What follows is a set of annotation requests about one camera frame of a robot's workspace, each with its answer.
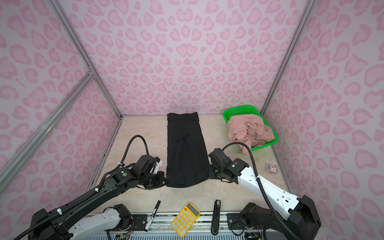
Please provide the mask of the black shirt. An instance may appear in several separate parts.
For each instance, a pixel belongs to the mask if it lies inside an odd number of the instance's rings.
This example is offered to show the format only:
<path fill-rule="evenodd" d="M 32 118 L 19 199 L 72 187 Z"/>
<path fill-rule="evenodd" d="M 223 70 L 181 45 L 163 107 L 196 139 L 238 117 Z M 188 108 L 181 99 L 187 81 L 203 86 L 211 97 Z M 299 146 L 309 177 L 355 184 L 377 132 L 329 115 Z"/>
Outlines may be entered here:
<path fill-rule="evenodd" d="M 209 158 L 198 113 L 169 113 L 166 186 L 187 188 L 209 179 Z"/>

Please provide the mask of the pink garment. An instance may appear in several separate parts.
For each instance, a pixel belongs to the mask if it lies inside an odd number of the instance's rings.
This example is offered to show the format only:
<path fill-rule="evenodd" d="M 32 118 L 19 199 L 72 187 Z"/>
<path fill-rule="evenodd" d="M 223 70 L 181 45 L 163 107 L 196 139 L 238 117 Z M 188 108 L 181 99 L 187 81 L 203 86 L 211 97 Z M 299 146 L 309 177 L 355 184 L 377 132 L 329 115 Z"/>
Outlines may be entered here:
<path fill-rule="evenodd" d="M 262 117 L 254 114 L 230 117 L 227 123 L 228 138 L 231 143 L 239 142 L 250 150 L 260 148 L 276 140 L 271 127 Z"/>

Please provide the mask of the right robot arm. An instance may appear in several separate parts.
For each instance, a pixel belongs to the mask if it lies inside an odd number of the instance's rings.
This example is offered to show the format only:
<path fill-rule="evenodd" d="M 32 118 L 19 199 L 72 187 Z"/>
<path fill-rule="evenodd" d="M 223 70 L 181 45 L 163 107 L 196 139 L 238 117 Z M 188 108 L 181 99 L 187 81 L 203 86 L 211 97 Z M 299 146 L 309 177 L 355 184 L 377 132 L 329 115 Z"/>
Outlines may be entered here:
<path fill-rule="evenodd" d="M 322 225 L 314 201 L 297 197 L 256 175 L 246 162 L 235 159 L 212 160 L 210 179 L 236 183 L 263 198 L 267 208 L 248 203 L 240 212 L 240 223 L 245 229 L 263 227 L 278 231 L 288 240 L 313 240 Z"/>

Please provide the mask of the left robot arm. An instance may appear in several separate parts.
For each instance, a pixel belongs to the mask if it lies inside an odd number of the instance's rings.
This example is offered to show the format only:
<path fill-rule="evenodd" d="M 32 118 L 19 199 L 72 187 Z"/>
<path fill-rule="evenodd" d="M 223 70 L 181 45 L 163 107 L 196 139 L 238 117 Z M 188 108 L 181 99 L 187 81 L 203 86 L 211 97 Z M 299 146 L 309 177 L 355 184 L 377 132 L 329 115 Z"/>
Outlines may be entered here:
<path fill-rule="evenodd" d="M 74 237 L 70 228 L 94 209 L 129 189 L 142 185 L 145 190 L 166 184 L 165 173 L 141 171 L 135 164 L 115 168 L 106 173 L 92 190 L 51 211 L 41 209 L 33 215 L 29 240 L 69 240 Z"/>

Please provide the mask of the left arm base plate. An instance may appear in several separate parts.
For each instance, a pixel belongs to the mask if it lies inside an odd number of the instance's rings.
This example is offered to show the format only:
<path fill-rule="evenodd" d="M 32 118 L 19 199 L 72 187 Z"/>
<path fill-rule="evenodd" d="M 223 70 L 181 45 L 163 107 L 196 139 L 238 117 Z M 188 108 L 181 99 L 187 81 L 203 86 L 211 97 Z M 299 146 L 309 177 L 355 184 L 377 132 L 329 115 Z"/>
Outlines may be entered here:
<path fill-rule="evenodd" d="M 144 231 L 145 226 L 147 224 L 148 215 L 129 214 L 129 215 L 122 215 L 122 216 L 118 215 L 118 217 L 121 217 L 120 221 L 118 222 L 118 225 L 112 229 L 109 229 L 110 232 L 112 231 L 115 231 L 115 232 Z"/>

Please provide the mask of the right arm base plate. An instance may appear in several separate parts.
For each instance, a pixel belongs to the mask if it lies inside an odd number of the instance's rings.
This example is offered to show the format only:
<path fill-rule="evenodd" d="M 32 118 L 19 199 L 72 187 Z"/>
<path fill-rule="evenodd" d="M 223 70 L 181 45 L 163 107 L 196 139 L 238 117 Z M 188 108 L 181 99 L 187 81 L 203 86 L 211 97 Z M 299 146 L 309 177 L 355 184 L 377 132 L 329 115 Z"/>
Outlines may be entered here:
<path fill-rule="evenodd" d="M 229 230 L 244 232 L 259 232 L 263 229 L 269 230 L 270 228 L 265 222 L 260 220 L 256 215 L 242 215 L 240 213 L 226 214 Z"/>

